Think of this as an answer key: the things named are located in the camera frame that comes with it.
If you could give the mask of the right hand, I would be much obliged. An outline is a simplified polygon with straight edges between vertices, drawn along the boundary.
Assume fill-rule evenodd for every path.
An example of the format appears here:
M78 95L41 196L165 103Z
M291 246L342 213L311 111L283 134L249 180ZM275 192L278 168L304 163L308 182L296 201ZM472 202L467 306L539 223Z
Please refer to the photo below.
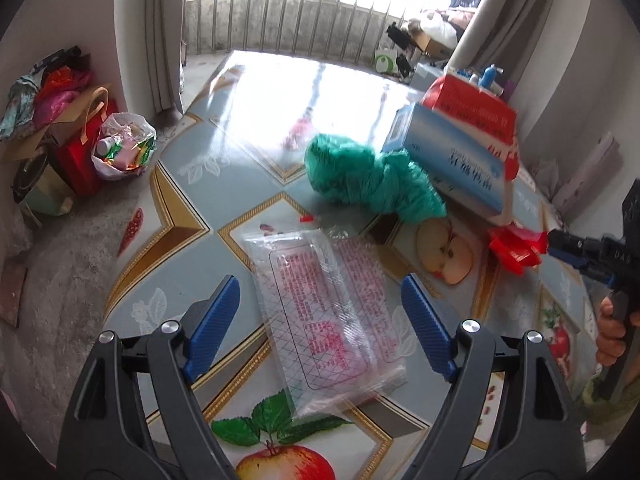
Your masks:
M627 346L624 343L626 328L623 322L614 318L614 304L610 297L605 297L600 303L597 329L597 362L602 366L612 366L623 356Z

